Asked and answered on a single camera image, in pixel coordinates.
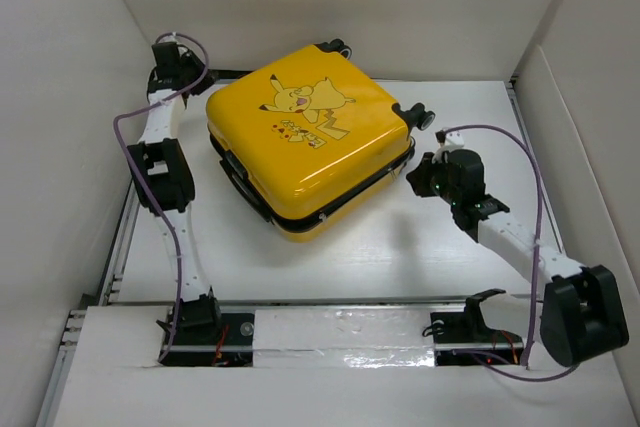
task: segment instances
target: white panel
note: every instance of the white panel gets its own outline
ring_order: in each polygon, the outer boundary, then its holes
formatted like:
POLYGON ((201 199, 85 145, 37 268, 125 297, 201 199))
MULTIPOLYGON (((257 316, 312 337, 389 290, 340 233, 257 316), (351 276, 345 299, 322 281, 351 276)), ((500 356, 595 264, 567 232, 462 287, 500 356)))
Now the white panel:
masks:
POLYGON ((92 427, 636 425, 610 355, 545 385, 483 367, 151 367, 162 314, 157 307, 89 309, 57 427, 86 427, 87 419, 92 427))
POLYGON ((128 182, 111 118, 149 53, 122 0, 0 0, 0 425, 34 425, 128 182))
POLYGON ((563 0, 518 92, 568 249, 621 279, 633 325, 617 358, 640 413, 640 308, 628 270, 640 285, 638 32, 638 0, 563 0))
MULTIPOLYGON (((437 148, 443 126, 488 123, 519 135, 501 82, 384 82, 402 105, 424 102, 437 114, 414 132, 416 156, 437 148)), ((193 99, 179 138, 196 183, 193 229, 203 268, 221 300, 384 299, 467 296, 499 287, 529 292, 529 283, 454 224, 449 206, 413 195, 402 175, 313 242, 296 244, 265 223, 233 188, 209 142, 204 100, 193 99)), ((531 167, 509 139, 465 132, 483 157, 488 192, 526 225, 536 202, 531 167)), ((545 216, 544 239, 553 233, 545 216)), ((171 301, 175 282, 152 215, 140 209, 119 301, 171 301)))
POLYGON ((369 74, 509 78, 550 0, 126 0, 149 39, 189 31, 220 68, 256 68, 343 37, 369 74))
POLYGON ((616 352, 629 396, 640 406, 640 294, 605 199, 543 51, 536 48, 518 81, 518 96, 567 253, 616 275, 630 344, 616 352))

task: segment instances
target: black suitcase handle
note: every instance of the black suitcase handle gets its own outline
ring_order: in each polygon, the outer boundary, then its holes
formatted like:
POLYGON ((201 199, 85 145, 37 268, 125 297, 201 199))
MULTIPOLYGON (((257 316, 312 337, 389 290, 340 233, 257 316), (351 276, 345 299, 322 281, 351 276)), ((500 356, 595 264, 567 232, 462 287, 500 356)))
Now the black suitcase handle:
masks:
POLYGON ((255 190, 252 185, 249 185, 245 179, 242 179, 240 175, 235 171, 231 164, 227 161, 226 158, 222 158, 220 161, 220 166, 222 170, 227 174, 229 180, 236 188, 236 190, 244 197, 253 210, 255 210, 260 217, 262 217, 266 222, 272 222, 271 211, 262 200, 262 196, 255 190))

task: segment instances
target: black strip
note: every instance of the black strip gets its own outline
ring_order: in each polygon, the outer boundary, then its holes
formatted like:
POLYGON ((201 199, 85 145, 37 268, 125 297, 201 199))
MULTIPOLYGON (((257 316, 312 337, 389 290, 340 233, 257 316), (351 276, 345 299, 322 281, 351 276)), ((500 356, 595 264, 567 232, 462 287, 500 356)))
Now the black strip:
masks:
MULTIPOLYGON (((213 144, 213 147, 216 149, 216 151, 218 153, 220 153, 221 151, 224 152, 224 149, 222 148, 220 143, 217 141, 217 139, 213 135, 210 135, 210 138, 211 138, 211 143, 213 144)), ((358 185, 356 185, 349 191, 345 192, 343 195, 337 197, 335 200, 329 202, 328 204, 326 204, 324 207, 320 208, 313 214, 308 215, 307 217, 303 217, 302 219, 287 219, 286 217, 282 217, 278 215, 271 208, 271 206, 264 200, 264 198, 260 195, 260 193, 256 190, 256 188, 251 184, 248 178, 241 179, 239 176, 236 175, 233 177, 232 182, 234 183, 234 186, 236 187, 236 189, 238 189, 238 191, 242 194, 242 196, 262 216, 262 218, 264 218, 267 221, 271 221, 274 224, 278 224, 287 232, 300 234, 303 232, 308 232, 313 228, 317 227, 318 225, 320 225, 322 223, 323 216, 329 217, 331 214, 336 212, 344 204, 346 204, 350 200, 360 195, 362 192, 364 192, 373 184, 375 184, 376 182, 384 178, 386 175, 389 175, 391 171, 396 170, 401 165, 409 162, 409 160, 413 158, 414 154, 415 154, 415 144, 412 140, 411 146, 400 157, 393 160, 389 164, 385 165, 378 172, 368 177, 367 179, 363 180, 358 185), (242 190, 237 185, 237 182, 239 181, 242 181, 242 186, 244 187, 244 189, 242 190), (250 198, 248 198, 247 195, 245 195, 247 191, 250 192, 251 195, 255 198, 255 202, 252 201, 250 198)))

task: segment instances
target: black trim on suitcase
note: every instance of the black trim on suitcase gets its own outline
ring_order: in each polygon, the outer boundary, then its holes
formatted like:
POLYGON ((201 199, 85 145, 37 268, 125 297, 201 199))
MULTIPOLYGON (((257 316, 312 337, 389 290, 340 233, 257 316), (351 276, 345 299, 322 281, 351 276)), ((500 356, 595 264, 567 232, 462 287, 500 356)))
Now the black trim on suitcase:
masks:
POLYGON ((227 174, 236 190, 240 192, 240 195, 244 197, 249 205, 251 205, 251 207, 253 207, 253 209, 258 212, 265 221, 278 224, 287 232, 294 234, 308 232, 317 227, 347 202, 360 195, 366 189, 389 175, 397 168, 403 166, 403 164, 409 162, 415 154, 415 142, 412 138, 411 146, 400 157, 384 166, 372 176, 360 182, 348 192, 345 192, 340 197, 337 197, 335 200, 329 202, 320 210, 308 215, 307 217, 303 217, 302 219, 287 219, 276 214, 256 188, 251 184, 246 170, 236 156, 230 151, 225 151, 213 135, 210 134, 209 137, 216 152, 222 156, 222 160, 220 161, 222 169, 227 174))

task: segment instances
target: table surface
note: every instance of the table surface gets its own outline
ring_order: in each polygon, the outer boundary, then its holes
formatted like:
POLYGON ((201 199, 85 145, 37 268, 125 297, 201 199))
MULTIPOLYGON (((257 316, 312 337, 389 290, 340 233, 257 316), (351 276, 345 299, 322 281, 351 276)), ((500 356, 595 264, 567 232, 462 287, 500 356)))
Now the table surface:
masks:
MULTIPOLYGON (((521 137, 501 82, 381 84, 405 108, 423 102, 437 115, 426 132, 414 133, 417 153, 405 172, 437 148, 434 133, 444 126, 485 123, 521 137)), ((528 293, 529 282, 458 230, 445 202, 415 197, 404 175, 314 241, 287 241, 245 203, 218 165, 206 128, 209 93, 190 100, 179 139, 196 183, 197 248, 220 300, 428 299, 494 287, 528 293)), ((494 132, 467 131, 464 138, 483 158, 487 191, 533 228, 535 186, 523 153, 494 132)), ((543 239, 556 243, 548 215, 543 239)), ((174 295, 159 229, 140 209, 118 301, 171 301, 174 295)))
MULTIPOLYGON (((158 367, 163 334, 155 320, 166 312, 157 306, 89 309, 55 426, 636 425, 611 354, 544 385, 506 379, 480 366, 158 367)), ((426 342, 420 329, 410 332, 416 342, 426 342)), ((508 369, 527 375, 520 367, 508 369)))

